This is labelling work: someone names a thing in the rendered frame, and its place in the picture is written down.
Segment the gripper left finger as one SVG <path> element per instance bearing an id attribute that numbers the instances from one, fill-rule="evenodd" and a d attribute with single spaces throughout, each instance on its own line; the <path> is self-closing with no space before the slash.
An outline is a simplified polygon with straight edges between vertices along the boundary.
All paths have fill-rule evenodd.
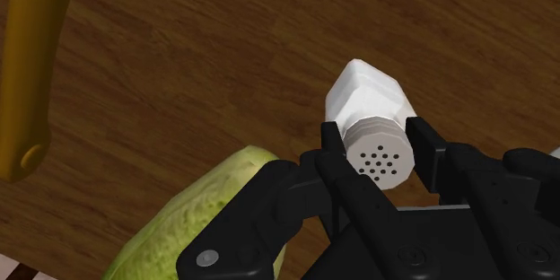
<path id="1" fill-rule="evenodd" d="M 337 124 L 298 163 L 267 162 L 179 254 L 179 280 L 274 280 L 281 248 L 318 216 L 330 243 L 302 280 L 384 280 L 397 261 L 398 210 L 350 165 Z"/>

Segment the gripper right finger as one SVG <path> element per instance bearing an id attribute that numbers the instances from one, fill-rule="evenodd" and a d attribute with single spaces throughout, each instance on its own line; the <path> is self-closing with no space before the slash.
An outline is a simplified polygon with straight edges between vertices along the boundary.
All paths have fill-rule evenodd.
<path id="1" fill-rule="evenodd" d="M 560 280 L 560 158 L 516 148 L 501 160 L 408 118 L 415 170 L 446 202 L 465 201 L 504 280 Z"/>

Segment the white salt shaker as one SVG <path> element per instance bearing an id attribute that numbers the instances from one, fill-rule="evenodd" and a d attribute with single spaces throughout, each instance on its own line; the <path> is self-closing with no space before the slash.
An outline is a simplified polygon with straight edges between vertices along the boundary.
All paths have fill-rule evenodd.
<path id="1" fill-rule="evenodd" d="M 399 83 L 362 59 L 347 63 L 325 101 L 325 120 L 337 123 L 347 160 L 382 190 L 413 170 L 406 121 L 415 114 Z"/>

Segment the green cabbage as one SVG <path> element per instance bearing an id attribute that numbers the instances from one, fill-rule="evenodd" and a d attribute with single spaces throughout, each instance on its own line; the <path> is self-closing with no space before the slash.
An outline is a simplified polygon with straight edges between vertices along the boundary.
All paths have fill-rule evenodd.
<path id="1" fill-rule="evenodd" d="M 248 145 L 179 192 L 134 235 L 101 280 L 179 280 L 177 258 L 267 162 L 277 158 Z"/>

